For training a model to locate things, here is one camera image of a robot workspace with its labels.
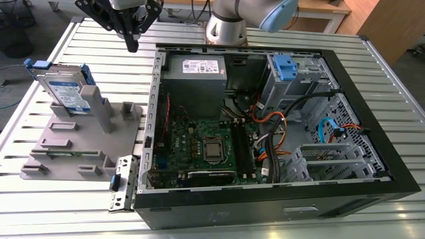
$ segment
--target slotted metal table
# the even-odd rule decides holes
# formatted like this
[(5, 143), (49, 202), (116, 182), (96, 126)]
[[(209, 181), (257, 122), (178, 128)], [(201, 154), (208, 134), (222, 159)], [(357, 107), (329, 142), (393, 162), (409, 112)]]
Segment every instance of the slotted metal table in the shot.
[[(425, 190), (425, 114), (374, 47), (356, 36), (248, 30), (250, 46), (330, 49), (373, 110), (398, 154)], [(156, 43), (204, 44), (202, 28), (156, 22), (137, 53), (89, 18), (72, 22), (49, 57), (87, 63), (103, 96), (132, 101), (146, 111)], [(55, 238), (424, 238), (425, 192), (381, 203), (337, 219), (234, 227), (150, 231), (136, 213), (108, 214), (108, 182), (32, 181), (19, 177), (51, 115), (51, 97), (37, 82), (21, 100), (0, 137), (0, 237)], [(141, 154), (144, 120), (135, 146)]]

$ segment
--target blue drive bracket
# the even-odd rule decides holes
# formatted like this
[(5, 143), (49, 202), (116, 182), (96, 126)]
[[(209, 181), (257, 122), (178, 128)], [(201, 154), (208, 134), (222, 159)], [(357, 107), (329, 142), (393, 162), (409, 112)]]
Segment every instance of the blue drive bracket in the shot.
[(292, 57), (286, 55), (274, 55), (273, 56), (274, 66), (280, 74), (281, 81), (293, 81), (298, 71), (297, 63), (292, 61)]

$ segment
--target red wire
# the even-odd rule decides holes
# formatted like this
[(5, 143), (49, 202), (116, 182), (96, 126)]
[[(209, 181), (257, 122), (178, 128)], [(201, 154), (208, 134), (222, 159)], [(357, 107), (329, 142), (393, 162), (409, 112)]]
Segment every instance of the red wire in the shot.
[(165, 129), (166, 129), (168, 118), (169, 118), (169, 113), (170, 113), (170, 97), (169, 97), (169, 96), (166, 96), (166, 101), (168, 101), (168, 107), (166, 107), (166, 116), (165, 116), (164, 130), (162, 130), (161, 140), (160, 140), (160, 142), (157, 143), (156, 147), (160, 145), (160, 143), (162, 143), (164, 136), (165, 136)]

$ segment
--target blue release tab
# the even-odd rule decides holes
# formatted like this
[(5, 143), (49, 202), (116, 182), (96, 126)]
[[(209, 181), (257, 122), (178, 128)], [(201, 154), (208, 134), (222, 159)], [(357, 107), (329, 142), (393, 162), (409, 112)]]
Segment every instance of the blue release tab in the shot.
[(274, 55), (273, 56), (274, 65), (280, 73), (281, 81), (293, 81), (298, 71), (297, 63), (292, 61), (290, 56), (286, 55)]
[(32, 67), (35, 69), (48, 69), (52, 65), (52, 62), (49, 61), (36, 61)]

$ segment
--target power supply label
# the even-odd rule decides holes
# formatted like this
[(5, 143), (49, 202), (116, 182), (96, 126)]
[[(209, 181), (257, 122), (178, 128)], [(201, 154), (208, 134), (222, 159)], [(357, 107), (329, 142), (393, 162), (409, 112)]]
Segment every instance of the power supply label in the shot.
[(213, 60), (185, 60), (184, 73), (213, 73), (218, 74), (218, 61)]
[(51, 88), (53, 90), (53, 94), (63, 105), (72, 111), (85, 112), (89, 111), (91, 107), (88, 102), (80, 96), (80, 87), (75, 82), (59, 82), (59, 81), (49, 81)]

